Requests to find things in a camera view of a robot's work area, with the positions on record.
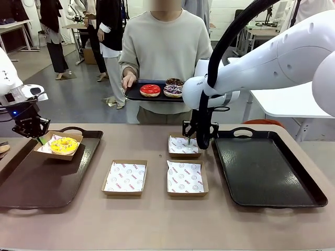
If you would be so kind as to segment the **person's right hand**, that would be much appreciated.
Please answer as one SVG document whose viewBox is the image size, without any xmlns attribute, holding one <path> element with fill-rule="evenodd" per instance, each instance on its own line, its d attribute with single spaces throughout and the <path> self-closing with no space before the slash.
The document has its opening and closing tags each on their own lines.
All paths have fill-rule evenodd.
<svg viewBox="0 0 335 251">
<path fill-rule="evenodd" d="M 124 76 L 122 79 L 122 86 L 124 90 L 130 88 L 136 80 L 137 80 L 136 76 L 132 72 L 128 72 L 127 75 Z"/>
</svg>

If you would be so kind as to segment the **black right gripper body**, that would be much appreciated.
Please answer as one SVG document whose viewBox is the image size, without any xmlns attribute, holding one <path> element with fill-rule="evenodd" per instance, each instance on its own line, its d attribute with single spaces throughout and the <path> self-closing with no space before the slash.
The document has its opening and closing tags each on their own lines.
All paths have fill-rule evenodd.
<svg viewBox="0 0 335 251">
<path fill-rule="evenodd" d="M 210 129 L 213 108 L 207 108 L 206 111 L 193 110 L 191 118 L 191 128 L 195 131 L 199 129 Z"/>
</svg>

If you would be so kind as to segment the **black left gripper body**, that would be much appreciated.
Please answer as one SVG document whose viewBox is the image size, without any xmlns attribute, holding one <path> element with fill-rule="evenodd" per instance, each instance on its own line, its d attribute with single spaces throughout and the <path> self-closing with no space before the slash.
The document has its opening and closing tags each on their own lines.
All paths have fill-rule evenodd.
<svg viewBox="0 0 335 251">
<path fill-rule="evenodd" d="M 16 124 L 22 125 L 37 125 L 39 123 L 39 108 L 37 107 L 37 98 L 29 98 L 26 101 L 18 102 L 12 105 L 4 106 L 10 119 L 4 122 L 15 121 Z"/>
</svg>

